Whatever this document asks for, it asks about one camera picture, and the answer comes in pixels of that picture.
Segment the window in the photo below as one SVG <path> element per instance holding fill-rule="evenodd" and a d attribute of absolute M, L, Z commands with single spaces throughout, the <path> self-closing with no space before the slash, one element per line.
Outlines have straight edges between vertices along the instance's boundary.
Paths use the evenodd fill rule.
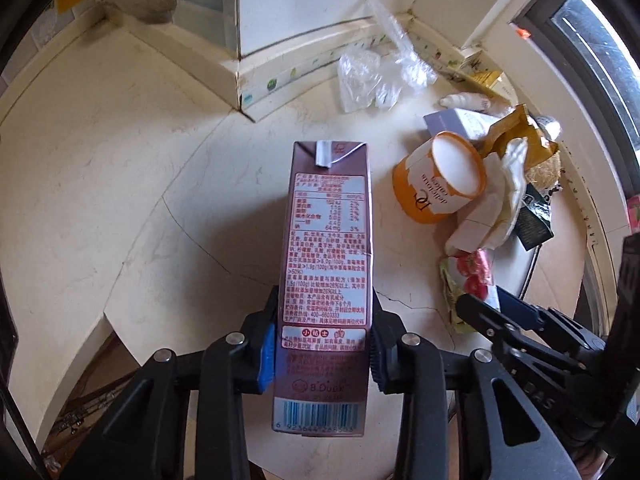
<path fill-rule="evenodd" d="M 640 192 L 640 70 L 591 0 L 534 0 L 516 19 L 589 113 L 627 197 Z"/>

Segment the purple box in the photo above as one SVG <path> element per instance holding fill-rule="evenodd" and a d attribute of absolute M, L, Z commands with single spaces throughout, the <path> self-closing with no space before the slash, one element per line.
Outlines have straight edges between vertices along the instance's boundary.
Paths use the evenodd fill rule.
<path fill-rule="evenodd" d="M 316 146 L 324 156 L 316 157 Z M 316 160 L 327 167 L 316 165 Z M 273 429 L 364 432 L 372 316 L 367 145 L 296 142 L 289 183 Z"/>
<path fill-rule="evenodd" d="M 469 140 L 472 144 L 482 141 L 488 133 L 489 127 L 500 120 L 491 115 L 461 108 L 434 112 L 423 118 L 429 133 L 424 140 L 429 140 L 440 132 L 453 132 Z"/>

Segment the yellow snack bag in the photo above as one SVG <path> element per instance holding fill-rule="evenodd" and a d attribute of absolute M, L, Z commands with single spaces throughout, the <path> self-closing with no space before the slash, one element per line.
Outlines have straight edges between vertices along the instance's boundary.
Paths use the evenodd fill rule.
<path fill-rule="evenodd" d="M 528 140 L 525 171 L 551 158 L 558 151 L 558 144 L 548 140 L 541 130 L 529 122 L 527 108 L 521 104 L 516 106 L 514 112 L 492 124 L 482 144 L 480 155 L 485 157 L 495 152 L 502 158 L 509 141 L 517 137 L 526 137 Z"/>
<path fill-rule="evenodd" d="M 485 70 L 473 74 L 471 79 L 480 86 L 488 88 L 491 92 L 499 95 L 507 100 L 511 106 L 518 104 L 518 96 L 516 90 L 507 78 L 506 74 L 501 70 Z"/>

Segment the orange paper cup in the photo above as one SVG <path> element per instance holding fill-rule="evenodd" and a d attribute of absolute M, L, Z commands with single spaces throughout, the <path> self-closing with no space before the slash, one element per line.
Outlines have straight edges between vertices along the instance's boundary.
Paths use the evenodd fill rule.
<path fill-rule="evenodd" d="M 468 140 L 440 132 L 400 161 L 393 183 L 404 212 L 417 222 L 433 224 L 482 194 L 486 172 Z"/>

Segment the nutrition facts table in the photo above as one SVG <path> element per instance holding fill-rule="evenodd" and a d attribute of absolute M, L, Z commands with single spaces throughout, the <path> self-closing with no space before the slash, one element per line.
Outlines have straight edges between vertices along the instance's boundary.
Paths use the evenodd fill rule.
<path fill-rule="evenodd" d="M 284 322 L 366 326 L 365 193 L 362 176 L 296 175 Z"/>

